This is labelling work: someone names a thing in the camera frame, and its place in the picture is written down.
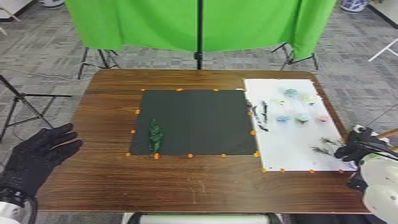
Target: white sheet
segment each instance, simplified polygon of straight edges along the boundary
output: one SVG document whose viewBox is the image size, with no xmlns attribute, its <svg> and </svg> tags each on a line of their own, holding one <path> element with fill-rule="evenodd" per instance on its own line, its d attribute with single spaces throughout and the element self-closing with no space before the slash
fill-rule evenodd
<svg viewBox="0 0 398 224">
<path fill-rule="evenodd" d="M 298 91 L 295 98 L 284 96 L 286 89 Z M 281 168 L 286 171 L 355 170 L 352 163 L 343 163 L 332 156 L 313 151 L 313 147 L 318 146 L 334 153 L 338 147 L 323 144 L 320 140 L 322 138 L 332 141 L 341 140 L 313 82 L 304 79 L 245 79 L 245 90 L 247 100 L 252 106 L 258 106 L 258 114 L 263 113 L 261 101 L 268 104 L 268 132 L 259 129 L 252 116 L 263 168 L 268 171 L 281 171 Z M 313 106 L 304 102 L 304 97 L 313 98 Z M 306 124 L 295 121 L 300 113 L 309 114 L 313 117 Z M 275 120 L 281 115 L 291 116 L 286 123 Z M 318 116 L 329 116 L 330 121 L 322 123 L 316 120 Z"/>
</svg>

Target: floor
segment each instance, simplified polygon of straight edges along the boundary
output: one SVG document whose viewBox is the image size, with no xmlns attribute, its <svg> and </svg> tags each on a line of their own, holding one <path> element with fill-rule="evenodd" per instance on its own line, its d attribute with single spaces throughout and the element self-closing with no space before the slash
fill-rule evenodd
<svg viewBox="0 0 398 224">
<path fill-rule="evenodd" d="M 9 36 L 0 35 L 0 74 L 23 92 L 73 95 L 71 99 L 57 100 L 48 111 L 48 119 L 60 125 L 71 120 L 98 69 L 87 68 L 83 80 L 76 80 L 83 47 L 66 8 L 48 10 L 35 4 L 19 18 L 21 22 L 2 23 Z M 361 123 L 378 132 L 398 126 L 398 107 L 371 122 L 398 101 L 398 58 L 385 53 L 371 63 L 368 59 L 396 37 L 398 31 L 368 9 L 361 14 L 346 14 L 336 7 L 316 49 L 320 70 L 314 71 L 311 61 L 286 67 L 286 70 L 316 74 L 345 127 Z M 206 53 L 204 69 L 279 70 L 282 55 L 272 54 L 270 50 Z M 186 52 L 126 47 L 115 59 L 123 68 L 195 68 L 192 53 Z M 94 51 L 89 60 L 99 63 Z M 11 100 L 12 94 L 0 86 L 0 124 Z M 32 103 L 37 107 L 44 105 L 43 99 L 32 99 Z M 21 106 L 16 111 L 16 120 L 30 116 Z M 2 162 L 19 139 L 39 127 L 41 122 L 32 122 L 9 130 L 0 144 Z M 121 218 L 121 214 L 41 213 L 37 224 L 114 224 Z"/>
</svg>

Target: green screen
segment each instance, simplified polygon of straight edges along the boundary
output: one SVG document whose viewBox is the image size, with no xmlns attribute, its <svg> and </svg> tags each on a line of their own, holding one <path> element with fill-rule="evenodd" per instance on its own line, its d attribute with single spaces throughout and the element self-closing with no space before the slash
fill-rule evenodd
<svg viewBox="0 0 398 224">
<path fill-rule="evenodd" d="M 336 0 L 204 0 L 204 51 L 288 42 L 295 59 L 311 56 Z M 123 45 L 195 51 L 197 0 L 67 0 L 89 48 Z"/>
</svg>

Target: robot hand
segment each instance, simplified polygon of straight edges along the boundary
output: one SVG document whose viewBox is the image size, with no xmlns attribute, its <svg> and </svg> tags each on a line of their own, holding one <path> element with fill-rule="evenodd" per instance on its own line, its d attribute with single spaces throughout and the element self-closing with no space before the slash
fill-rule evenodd
<svg viewBox="0 0 398 224">
<path fill-rule="evenodd" d="M 78 134 L 71 130 L 73 124 L 66 124 L 51 130 L 41 129 L 30 139 L 14 147 L 0 177 L 2 191 L 11 189 L 19 191 L 25 197 L 35 196 L 53 168 L 78 152 L 83 144 L 80 140 L 73 141 Z"/>
</svg>

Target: white wall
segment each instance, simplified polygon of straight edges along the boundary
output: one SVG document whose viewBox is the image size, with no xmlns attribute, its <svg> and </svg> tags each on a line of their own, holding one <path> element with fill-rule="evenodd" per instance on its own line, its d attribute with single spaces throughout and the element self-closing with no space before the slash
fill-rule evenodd
<svg viewBox="0 0 398 224">
<path fill-rule="evenodd" d="M 398 0 L 384 0 L 384 3 L 371 3 L 371 5 L 398 24 Z"/>
<path fill-rule="evenodd" d="M 3 6 L 3 8 L 7 8 L 11 13 L 16 13 L 30 2 L 32 0 L 0 0 L 0 5 Z M 0 10 L 0 19 L 7 18 L 9 14 L 3 12 L 3 10 Z"/>
</svg>

